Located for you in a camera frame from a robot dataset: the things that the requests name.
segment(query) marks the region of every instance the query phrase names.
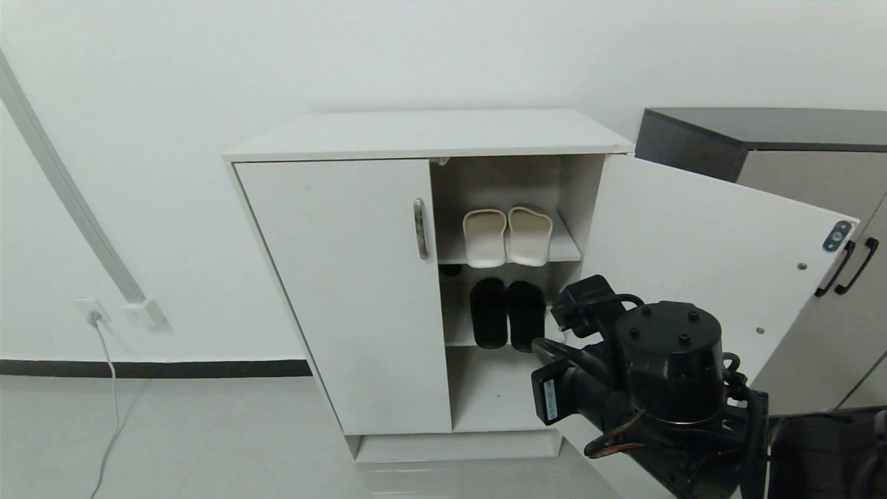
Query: cabinet door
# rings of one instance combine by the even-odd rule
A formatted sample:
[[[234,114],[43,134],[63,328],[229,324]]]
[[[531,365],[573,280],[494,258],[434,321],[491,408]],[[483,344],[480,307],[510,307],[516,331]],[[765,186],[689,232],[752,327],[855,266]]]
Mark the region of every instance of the cabinet door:
[[[887,242],[887,207],[882,205],[857,239],[856,250],[835,283],[847,285],[869,255],[869,238]],[[881,247],[843,295],[833,288],[814,298],[767,363],[760,389],[770,392],[780,414],[834,408],[887,350],[887,253]],[[853,404],[887,404],[887,392],[867,384]]]
[[[237,172],[342,430],[450,432],[428,160]]]
[[[840,255],[822,243],[841,220],[857,223],[744,186],[611,156],[582,275],[600,273],[617,293],[647,302],[686,301],[713,313],[724,351],[737,353],[740,371],[753,380]],[[582,416],[564,420],[563,433],[580,450],[600,435]],[[668,496],[631,459],[590,464],[623,497]]]

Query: black handle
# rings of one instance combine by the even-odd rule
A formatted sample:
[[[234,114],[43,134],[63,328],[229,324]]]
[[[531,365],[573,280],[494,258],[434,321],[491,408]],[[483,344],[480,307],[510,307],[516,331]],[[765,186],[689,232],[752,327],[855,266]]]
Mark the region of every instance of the black handle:
[[[853,284],[855,284],[856,280],[860,277],[860,275],[862,275],[862,271],[866,270],[866,265],[868,265],[868,262],[872,261],[872,257],[875,255],[875,252],[878,251],[879,244],[881,243],[874,237],[869,237],[868,239],[866,239],[866,248],[868,248],[866,260],[862,262],[862,265],[860,265],[860,269],[856,271],[856,275],[854,275],[853,278],[850,279],[850,282],[848,282],[846,286],[841,286],[840,284],[835,286],[835,293],[839,295],[847,294],[847,291],[849,291],[850,288],[853,287]]]
[[[853,250],[855,249],[856,243],[853,241],[848,241],[847,244],[844,245],[844,251],[846,251],[846,253],[844,254],[844,260],[841,261],[841,265],[838,266],[835,274],[832,275],[832,278],[828,280],[828,284],[826,284],[826,287],[817,288],[816,291],[813,292],[813,295],[815,297],[822,298],[825,296],[826,293],[828,293],[828,290],[831,289],[832,284],[835,283],[835,279],[837,279],[838,274],[840,274],[841,271],[843,271],[844,266],[847,265],[847,262],[850,260],[850,257],[853,255]]]

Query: white slipper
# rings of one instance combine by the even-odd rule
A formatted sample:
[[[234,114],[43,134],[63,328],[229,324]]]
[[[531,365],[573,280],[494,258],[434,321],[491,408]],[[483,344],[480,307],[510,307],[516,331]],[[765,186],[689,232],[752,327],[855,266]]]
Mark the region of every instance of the white slipper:
[[[505,264],[506,222],[505,213],[495,208],[472,210],[462,218],[469,266],[491,268]]]
[[[536,206],[520,204],[508,211],[508,258],[516,264],[540,267],[548,263],[552,220]]]

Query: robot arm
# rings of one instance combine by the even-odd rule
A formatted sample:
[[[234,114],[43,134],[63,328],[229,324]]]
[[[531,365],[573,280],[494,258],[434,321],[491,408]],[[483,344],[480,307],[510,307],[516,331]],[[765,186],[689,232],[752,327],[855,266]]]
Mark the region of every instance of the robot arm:
[[[729,497],[737,486],[744,499],[764,497],[767,396],[721,351],[713,315],[644,304],[599,275],[565,288],[552,314],[561,329],[601,341],[579,350],[534,340],[544,366],[531,380],[545,424],[582,415],[603,432],[587,457],[624,452],[680,499]]]

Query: floor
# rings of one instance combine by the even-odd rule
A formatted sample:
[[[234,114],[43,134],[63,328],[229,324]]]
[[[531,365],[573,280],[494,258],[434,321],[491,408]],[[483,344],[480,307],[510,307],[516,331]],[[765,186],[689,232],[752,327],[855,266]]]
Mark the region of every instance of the floor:
[[[110,380],[0,376],[0,496],[88,498],[114,431]],[[311,378],[121,380],[126,424],[97,499],[595,498],[557,459],[356,466]]]

